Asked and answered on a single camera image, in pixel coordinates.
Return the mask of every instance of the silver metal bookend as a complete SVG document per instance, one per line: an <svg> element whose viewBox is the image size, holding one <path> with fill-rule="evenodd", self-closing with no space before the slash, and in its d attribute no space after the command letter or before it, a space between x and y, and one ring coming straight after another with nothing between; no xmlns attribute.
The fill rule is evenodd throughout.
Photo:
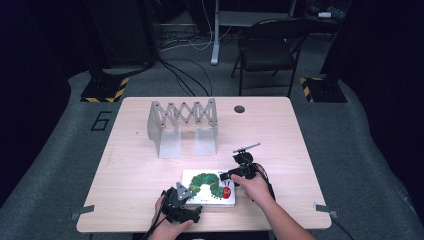
<svg viewBox="0 0 424 240"><path fill-rule="evenodd" d="M195 122L196 155L216 154L216 137L218 136L218 117L215 99L210 98L206 107L194 102L190 108L186 102L180 108L168 103L165 109L159 102L153 101L147 121L149 139L155 142L159 158L178 158L181 155L182 132L179 120L189 124Z"/></svg>

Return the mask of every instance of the children's picture book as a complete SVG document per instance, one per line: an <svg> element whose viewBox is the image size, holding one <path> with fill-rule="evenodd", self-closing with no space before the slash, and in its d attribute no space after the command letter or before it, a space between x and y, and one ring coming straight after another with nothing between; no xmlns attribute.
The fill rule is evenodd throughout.
<svg viewBox="0 0 424 240"><path fill-rule="evenodd" d="M233 207L236 203L234 182L231 179L220 181L221 170L184 170L182 185L191 197L186 205L205 205L216 207Z"/></svg>

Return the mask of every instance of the wooden tabletop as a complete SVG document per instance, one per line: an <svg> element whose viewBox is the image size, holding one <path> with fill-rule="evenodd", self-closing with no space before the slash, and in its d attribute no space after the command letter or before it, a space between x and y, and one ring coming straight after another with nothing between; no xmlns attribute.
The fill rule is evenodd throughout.
<svg viewBox="0 0 424 240"><path fill-rule="evenodd" d="M145 232L162 190L175 187L185 169L230 170L238 167L233 150L258 142L249 149L254 162L266 170L277 202L304 228L331 225L327 213L314 203L326 205L293 107L285 97L215 97L218 112L217 154L196 156L194 128L183 128L181 156L159 159L147 135L152 101L162 106L173 102L191 105L206 97L129 97L122 102L84 206L80 232ZM244 113L234 107L244 106ZM236 188L232 208L204 207L200 221L190 232L270 230L262 211Z"/></svg>

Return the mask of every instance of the tape piece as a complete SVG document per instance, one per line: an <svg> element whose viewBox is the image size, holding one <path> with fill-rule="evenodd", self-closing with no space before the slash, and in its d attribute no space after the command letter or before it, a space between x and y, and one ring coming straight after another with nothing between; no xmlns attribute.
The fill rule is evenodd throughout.
<svg viewBox="0 0 424 240"><path fill-rule="evenodd" d="M71 213L69 220L76 220L81 214L94 212L94 205L86 206L81 208L77 213Z"/></svg>
<svg viewBox="0 0 424 240"><path fill-rule="evenodd" d="M315 210L318 212L326 212L328 214L330 214L331 217L333 218L338 218L339 214L337 213L337 211L331 211L329 207L324 206L324 205L319 205L319 204L314 204L315 206Z"/></svg>

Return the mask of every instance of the book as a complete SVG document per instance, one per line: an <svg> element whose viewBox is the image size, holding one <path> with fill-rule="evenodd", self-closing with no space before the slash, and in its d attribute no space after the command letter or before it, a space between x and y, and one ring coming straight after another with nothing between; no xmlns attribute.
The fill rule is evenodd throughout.
<svg viewBox="0 0 424 240"><path fill-rule="evenodd" d="M234 182L231 179L220 181L222 170L184 170L182 185L191 196L186 205L233 207L236 203Z"/></svg>

